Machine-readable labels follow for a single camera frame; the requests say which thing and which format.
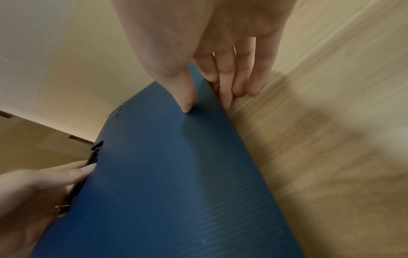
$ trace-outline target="person's right hand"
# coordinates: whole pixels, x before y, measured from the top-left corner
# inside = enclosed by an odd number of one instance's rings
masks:
[[[184,112],[195,101],[193,60],[225,109],[257,95],[296,0],[112,0],[141,65]]]

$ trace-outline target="blue case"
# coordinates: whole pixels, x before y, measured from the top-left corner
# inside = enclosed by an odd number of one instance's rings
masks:
[[[189,114],[154,82],[115,110],[98,165],[32,258],[303,258],[227,114],[190,66]]]

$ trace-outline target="blue plastic surface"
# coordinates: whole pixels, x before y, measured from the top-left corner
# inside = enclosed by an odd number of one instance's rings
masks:
[[[208,83],[189,114],[156,82],[114,111],[98,165],[32,258],[303,258]]]

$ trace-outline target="wooden floor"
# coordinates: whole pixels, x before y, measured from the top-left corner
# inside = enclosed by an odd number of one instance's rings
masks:
[[[310,258],[408,257],[408,170],[285,79],[231,115]]]

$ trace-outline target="blue binder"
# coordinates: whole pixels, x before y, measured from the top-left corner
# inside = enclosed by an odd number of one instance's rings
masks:
[[[109,116],[95,171],[32,258],[304,257],[210,86],[190,72],[190,113],[154,82]]]

